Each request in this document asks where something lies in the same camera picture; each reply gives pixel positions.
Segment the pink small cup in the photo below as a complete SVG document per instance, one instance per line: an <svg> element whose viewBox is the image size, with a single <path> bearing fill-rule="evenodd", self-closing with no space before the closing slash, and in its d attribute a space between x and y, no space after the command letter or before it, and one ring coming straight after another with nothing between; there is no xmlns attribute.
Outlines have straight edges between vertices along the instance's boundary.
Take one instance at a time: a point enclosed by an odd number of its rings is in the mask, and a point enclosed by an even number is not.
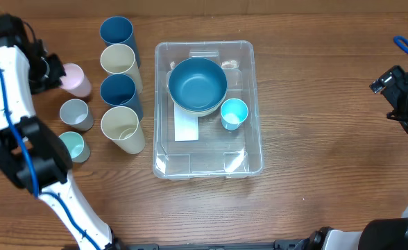
<svg viewBox="0 0 408 250"><path fill-rule="evenodd" d="M92 91L92 85L80 66L74 63L63 65L65 75L60 77L60 88L76 97L87 97Z"/></svg>

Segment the cream bowl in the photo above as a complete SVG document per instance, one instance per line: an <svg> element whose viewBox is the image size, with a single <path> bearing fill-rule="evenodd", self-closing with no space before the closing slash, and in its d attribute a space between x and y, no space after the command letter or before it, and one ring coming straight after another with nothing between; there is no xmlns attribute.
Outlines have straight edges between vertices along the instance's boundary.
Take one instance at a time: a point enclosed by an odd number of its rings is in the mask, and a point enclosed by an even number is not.
<svg viewBox="0 0 408 250"><path fill-rule="evenodd" d="M204 116L210 115L219 108L219 106L215 106L213 108L210 108L210 109L204 110L204 111L190 111L190 110L186 110L185 108L179 106L178 104L175 104L174 106L176 108L178 108L179 110L184 111L188 115L192 115L192 116L195 116L195 117L204 117Z"/></svg>
<svg viewBox="0 0 408 250"><path fill-rule="evenodd" d="M171 100L173 101L173 103L179 107L179 109L184 110L186 113L189 113L191 115L197 116L197 117L203 117L206 115L209 115L211 113L213 113L215 110L217 110L217 108L223 103L224 99L220 100L220 102L218 102L217 105L215 105L214 107L208 109L208 110L204 110L204 111L192 111L192 110L188 110L186 108L183 108L181 105L179 105L173 98L171 98Z"/></svg>

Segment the light blue small cup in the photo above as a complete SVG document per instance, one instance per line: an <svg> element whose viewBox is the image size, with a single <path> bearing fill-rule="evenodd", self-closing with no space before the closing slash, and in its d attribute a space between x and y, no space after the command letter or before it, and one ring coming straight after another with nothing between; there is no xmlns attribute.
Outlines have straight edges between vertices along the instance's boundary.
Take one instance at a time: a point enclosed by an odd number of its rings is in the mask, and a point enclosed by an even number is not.
<svg viewBox="0 0 408 250"><path fill-rule="evenodd" d="M248 117L248 106L241 99L225 100L220 109L222 126L229 131L238 129Z"/></svg>

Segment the grey small cup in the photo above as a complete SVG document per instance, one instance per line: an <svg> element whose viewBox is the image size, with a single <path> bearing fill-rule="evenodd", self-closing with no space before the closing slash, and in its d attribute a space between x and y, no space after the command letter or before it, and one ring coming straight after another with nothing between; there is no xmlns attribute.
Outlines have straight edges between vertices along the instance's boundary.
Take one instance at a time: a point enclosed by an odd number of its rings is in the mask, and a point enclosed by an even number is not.
<svg viewBox="0 0 408 250"><path fill-rule="evenodd" d="M70 99L63 103L59 116L65 124L79 131L88 131L94 125L92 112L81 99Z"/></svg>

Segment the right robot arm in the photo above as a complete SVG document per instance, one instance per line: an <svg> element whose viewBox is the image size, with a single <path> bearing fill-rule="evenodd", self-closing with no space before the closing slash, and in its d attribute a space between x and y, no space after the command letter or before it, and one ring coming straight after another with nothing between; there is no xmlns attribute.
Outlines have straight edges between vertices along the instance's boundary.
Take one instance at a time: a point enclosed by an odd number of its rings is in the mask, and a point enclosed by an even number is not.
<svg viewBox="0 0 408 250"><path fill-rule="evenodd" d="M395 65L370 84L374 93L382 94L393 110L386 118L400 123L408 135L408 72ZM408 206L401 218L376 219L361 232L345 232L330 227L314 231L301 240L296 249L408 249Z"/></svg>

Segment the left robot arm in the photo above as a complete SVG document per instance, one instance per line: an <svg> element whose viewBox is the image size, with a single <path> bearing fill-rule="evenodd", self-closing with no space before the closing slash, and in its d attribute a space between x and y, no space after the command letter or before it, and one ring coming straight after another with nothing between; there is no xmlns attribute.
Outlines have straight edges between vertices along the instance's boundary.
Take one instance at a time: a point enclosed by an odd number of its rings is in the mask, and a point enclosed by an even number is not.
<svg viewBox="0 0 408 250"><path fill-rule="evenodd" d="M125 249L93 211L72 174L63 141L36 115L32 96L57 88L65 69L18 17L0 15L0 170L47 204L79 249Z"/></svg>

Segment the dark blue bowl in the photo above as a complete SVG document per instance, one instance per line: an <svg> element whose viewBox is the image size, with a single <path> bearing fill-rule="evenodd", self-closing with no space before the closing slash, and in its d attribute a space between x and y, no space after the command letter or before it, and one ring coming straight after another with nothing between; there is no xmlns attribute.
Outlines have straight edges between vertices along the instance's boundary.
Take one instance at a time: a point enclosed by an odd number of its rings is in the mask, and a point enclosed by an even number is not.
<svg viewBox="0 0 408 250"><path fill-rule="evenodd" d="M188 58L169 77L169 94L185 110L208 111L225 99L228 80L223 69L206 58Z"/></svg>

